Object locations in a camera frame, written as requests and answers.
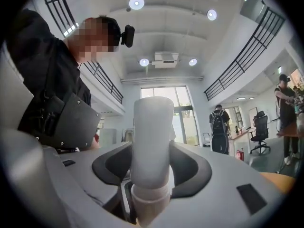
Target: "fire extinguisher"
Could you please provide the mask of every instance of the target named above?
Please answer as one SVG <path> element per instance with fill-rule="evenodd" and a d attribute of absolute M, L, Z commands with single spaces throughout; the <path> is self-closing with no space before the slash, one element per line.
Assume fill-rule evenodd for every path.
<path fill-rule="evenodd" d="M 244 149 L 242 148 L 242 151 L 241 150 L 237 150 L 237 156 L 236 158 L 241 160 L 241 161 L 244 161 Z"/>

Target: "black metal railing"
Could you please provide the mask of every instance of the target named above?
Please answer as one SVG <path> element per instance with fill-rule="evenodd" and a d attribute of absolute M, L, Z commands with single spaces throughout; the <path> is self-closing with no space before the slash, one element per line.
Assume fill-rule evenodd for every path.
<path fill-rule="evenodd" d="M 66 0 L 44 0 L 62 35 L 67 37 L 78 26 Z"/>
<path fill-rule="evenodd" d="M 116 86 L 112 83 L 108 75 L 102 69 L 98 62 L 83 63 L 86 68 L 95 76 L 102 86 L 116 99 L 120 104 L 123 102 L 123 95 L 119 92 Z"/>
<path fill-rule="evenodd" d="M 229 85 L 246 72 L 246 70 L 267 49 L 268 45 L 279 32 L 284 21 L 285 19 L 283 17 L 273 12 L 270 8 L 265 10 L 256 30 L 241 52 L 221 74 L 221 76 L 204 91 L 208 101 L 217 96 L 220 92 L 224 91 Z"/>
<path fill-rule="evenodd" d="M 74 17 L 67 5 L 66 0 L 44 0 L 49 12 L 51 13 L 55 23 L 61 33 L 67 37 L 78 26 Z M 95 76 L 95 78 L 106 88 L 108 92 L 122 104 L 123 95 L 119 92 L 116 86 L 112 83 L 108 75 L 101 68 L 98 62 L 86 62 L 84 65 Z"/>

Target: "headset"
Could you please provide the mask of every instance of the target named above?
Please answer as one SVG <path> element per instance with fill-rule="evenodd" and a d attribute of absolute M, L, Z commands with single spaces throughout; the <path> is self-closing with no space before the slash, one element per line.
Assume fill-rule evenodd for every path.
<path fill-rule="evenodd" d="M 122 38 L 122 45 L 126 45 L 126 47 L 130 48 L 133 45 L 135 29 L 131 25 L 126 25 L 124 28 L 124 32 L 120 35 Z"/>

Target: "whiteboard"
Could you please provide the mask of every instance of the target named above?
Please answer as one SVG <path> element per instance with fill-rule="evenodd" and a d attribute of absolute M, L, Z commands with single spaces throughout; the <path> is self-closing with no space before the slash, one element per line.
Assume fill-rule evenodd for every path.
<path fill-rule="evenodd" d="M 254 128 L 253 117 L 257 115 L 257 108 L 252 108 L 249 110 L 249 118 L 250 118 L 250 127 Z"/>

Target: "office chair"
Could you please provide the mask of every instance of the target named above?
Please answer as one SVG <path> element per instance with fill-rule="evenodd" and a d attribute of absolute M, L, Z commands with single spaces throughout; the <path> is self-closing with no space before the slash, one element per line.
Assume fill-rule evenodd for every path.
<path fill-rule="evenodd" d="M 268 138 L 268 128 L 267 128 L 267 121 L 268 117 L 265 115 L 263 111 L 258 112 L 256 116 L 254 117 L 254 122 L 256 126 L 256 135 L 253 136 L 251 133 L 251 141 L 253 142 L 258 142 L 258 145 L 255 146 L 254 149 L 250 150 L 250 153 L 252 154 L 253 150 L 260 149 L 261 153 L 261 148 L 268 148 L 269 151 L 271 150 L 269 146 L 267 146 L 267 143 L 264 142 L 265 139 Z"/>

